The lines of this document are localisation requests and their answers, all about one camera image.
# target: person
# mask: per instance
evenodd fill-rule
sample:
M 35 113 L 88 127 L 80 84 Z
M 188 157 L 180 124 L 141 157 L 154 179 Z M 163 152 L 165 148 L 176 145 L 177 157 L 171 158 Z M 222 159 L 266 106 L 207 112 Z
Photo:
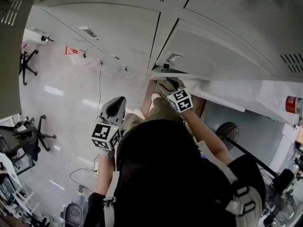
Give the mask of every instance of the person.
M 120 226 L 236 226 L 225 210 L 233 191 L 226 176 L 201 154 L 184 120 L 166 99 L 152 95 L 148 117 L 125 116 L 125 134 L 114 158 L 99 156 L 95 192 L 89 197 L 84 227 L 105 226 L 103 199 L 113 171 L 120 171 L 115 190 L 115 227 Z M 197 141 L 204 140 L 212 154 L 224 162 L 265 202 L 263 178 L 254 159 L 237 159 L 192 111 L 181 115 Z

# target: red sticker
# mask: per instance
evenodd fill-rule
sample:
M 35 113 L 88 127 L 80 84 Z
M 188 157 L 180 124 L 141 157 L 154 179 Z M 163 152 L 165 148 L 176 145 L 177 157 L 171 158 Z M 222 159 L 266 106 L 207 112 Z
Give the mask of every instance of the red sticker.
M 285 103 L 285 109 L 287 112 L 295 113 L 295 102 L 296 97 L 295 96 L 288 96 Z

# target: chair base with wheels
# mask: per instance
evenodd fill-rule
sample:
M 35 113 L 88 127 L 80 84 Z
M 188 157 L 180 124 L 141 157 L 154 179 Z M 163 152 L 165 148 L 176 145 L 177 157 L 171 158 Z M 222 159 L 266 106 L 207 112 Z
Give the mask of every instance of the chair base with wheels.
M 34 54 L 38 54 L 38 50 L 34 50 L 29 56 L 28 53 L 24 51 L 24 53 L 21 54 L 20 56 L 20 69 L 19 69 L 19 74 L 22 72 L 22 78 L 23 78 L 23 85 L 26 86 L 27 83 L 25 82 L 25 71 L 29 70 L 32 72 L 35 76 L 38 75 L 38 72 L 32 70 L 27 64 L 29 60 L 33 57 Z
M 46 146 L 46 144 L 44 143 L 44 139 L 45 138 L 51 138 L 51 139 L 56 139 L 57 136 L 55 135 L 47 135 L 47 134 L 43 134 L 41 133 L 41 123 L 42 123 L 42 119 L 46 119 L 46 116 L 43 114 L 42 116 L 40 116 L 40 119 L 39 119 L 39 124 L 38 124 L 38 129 L 37 129 L 37 137 L 38 139 L 40 140 L 41 144 L 43 145 L 44 149 L 46 151 L 50 151 L 49 147 Z

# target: black office chair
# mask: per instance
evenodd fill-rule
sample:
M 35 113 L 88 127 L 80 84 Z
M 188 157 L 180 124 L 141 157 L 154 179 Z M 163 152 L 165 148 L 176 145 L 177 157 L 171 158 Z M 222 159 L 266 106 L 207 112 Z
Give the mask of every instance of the black office chair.
M 43 139 L 55 139 L 56 136 L 41 133 L 42 119 L 45 118 L 45 115 L 40 117 L 38 129 L 32 123 L 34 118 L 29 121 L 28 117 L 26 117 L 25 121 L 20 121 L 13 127 L 0 126 L 0 152 L 9 157 L 9 155 L 12 155 L 12 153 L 22 148 L 24 154 L 16 159 L 11 159 L 14 166 L 18 169 L 20 169 L 20 167 L 16 166 L 16 163 L 24 156 L 28 156 L 29 167 L 17 172 L 17 175 L 20 175 L 35 166 L 34 161 L 38 160 L 38 154 L 41 151 L 38 145 L 38 140 L 42 143 L 46 151 L 50 151 L 50 149 L 45 145 Z M 23 131 L 18 130 L 21 126 L 25 126 L 26 129 Z
M 23 85 L 26 86 L 27 83 L 25 82 L 25 71 L 28 69 L 30 72 L 32 72 L 35 76 L 38 75 L 38 72 L 32 70 L 27 64 L 29 60 L 33 57 L 34 54 L 38 54 L 39 51 L 34 50 L 29 56 L 28 53 L 24 51 L 24 53 L 21 53 L 20 56 L 20 67 L 19 67 L 19 74 L 23 72 Z

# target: desk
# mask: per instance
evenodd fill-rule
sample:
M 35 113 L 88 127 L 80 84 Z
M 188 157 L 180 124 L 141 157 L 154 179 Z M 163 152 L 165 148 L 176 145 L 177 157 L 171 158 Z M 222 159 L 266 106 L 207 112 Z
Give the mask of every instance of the desk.
M 17 177 L 17 173 L 11 160 L 3 153 L 0 153 L 0 161 L 5 166 L 9 176 L 21 187 L 21 183 Z

